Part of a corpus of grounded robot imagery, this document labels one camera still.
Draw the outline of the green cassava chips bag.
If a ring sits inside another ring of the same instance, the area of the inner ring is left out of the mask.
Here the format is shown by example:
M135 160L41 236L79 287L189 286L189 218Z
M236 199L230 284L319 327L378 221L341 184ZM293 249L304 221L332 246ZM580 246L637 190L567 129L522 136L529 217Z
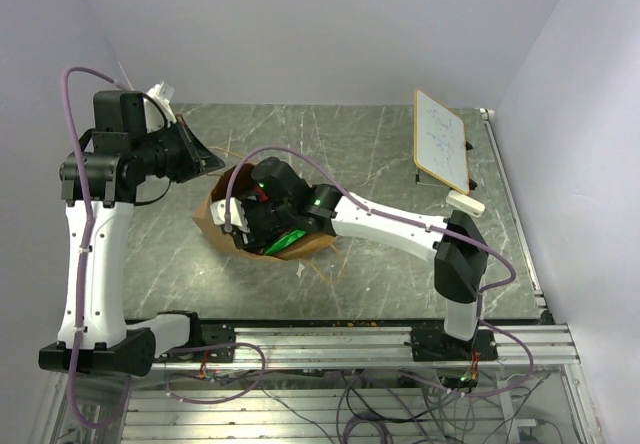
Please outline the green cassava chips bag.
M291 246L296 241L300 240L306 235L306 232L301 229L294 229L284 233L282 236L277 238L271 244L266 246L263 250L263 254L266 256L275 255L287 247Z

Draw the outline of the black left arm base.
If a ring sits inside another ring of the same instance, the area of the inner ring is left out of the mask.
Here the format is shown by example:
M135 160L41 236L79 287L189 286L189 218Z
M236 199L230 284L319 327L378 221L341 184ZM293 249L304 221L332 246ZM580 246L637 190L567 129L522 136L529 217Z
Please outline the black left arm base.
M228 344L236 341L234 326L229 323L218 321L203 321L201 323L201 337L199 341L189 341L182 346L182 349L193 347L204 347L220 344ZM191 351L180 353L163 353L156 361L161 363L176 362L202 362L207 358L208 363L231 363L235 350L233 346L217 348L208 351Z

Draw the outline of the brown paper bag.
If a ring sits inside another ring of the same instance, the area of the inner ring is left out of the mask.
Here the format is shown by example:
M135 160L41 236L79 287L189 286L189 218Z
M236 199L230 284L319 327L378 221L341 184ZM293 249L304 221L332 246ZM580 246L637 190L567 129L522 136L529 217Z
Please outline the brown paper bag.
M245 259L265 262L304 261L328 286L337 285L343 279L346 260L344 254L334 245L334 237L305 233L299 229L289 229L287 232L277 233L275 238L271 238L267 242L267 245L240 249L235 246L233 237L224 234L223 229L215 224L210 206L213 202L223 198L228 180L234 169L235 167L231 167L224 172L209 171L205 173L205 176L216 178L217 182L193 212L192 220L201 231L206 242L217 252L238 255ZM331 271L329 274L326 274L319 264L315 262L317 254L327 249L331 249L340 262L335 272Z

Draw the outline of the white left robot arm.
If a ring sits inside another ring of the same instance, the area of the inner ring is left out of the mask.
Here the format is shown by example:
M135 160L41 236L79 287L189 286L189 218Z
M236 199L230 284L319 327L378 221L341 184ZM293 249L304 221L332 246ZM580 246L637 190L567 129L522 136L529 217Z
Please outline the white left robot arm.
M94 125L60 167L69 276L57 339L39 352L43 370L142 377L168 350L182 361L203 351L194 312L165 311L134 325L124 317L126 242L143 204L139 186L149 177L184 183L224 166L173 113L172 96L165 83L146 93L96 93Z

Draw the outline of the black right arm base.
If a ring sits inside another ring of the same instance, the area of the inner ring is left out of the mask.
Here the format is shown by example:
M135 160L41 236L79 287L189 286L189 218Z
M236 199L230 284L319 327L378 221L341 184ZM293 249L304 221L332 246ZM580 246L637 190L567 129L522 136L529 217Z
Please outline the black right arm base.
M484 362L498 359L494 333L485 329L478 329L471 340L462 341L446 334L441 325L414 327L404 345L411 349L415 362L471 362L473 358Z

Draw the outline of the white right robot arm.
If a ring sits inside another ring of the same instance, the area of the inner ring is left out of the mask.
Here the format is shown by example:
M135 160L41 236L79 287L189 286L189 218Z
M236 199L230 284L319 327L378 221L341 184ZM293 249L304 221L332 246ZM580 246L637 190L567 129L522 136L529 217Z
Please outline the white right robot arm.
M276 157L253 166L247 190L235 192L241 169L234 168L216 206L237 248L267 252L300 231L372 241L432 262L434 287L445 300L442 351L459 360L475 349L488 247L468 214L415 214L366 201L335 184L311 185Z

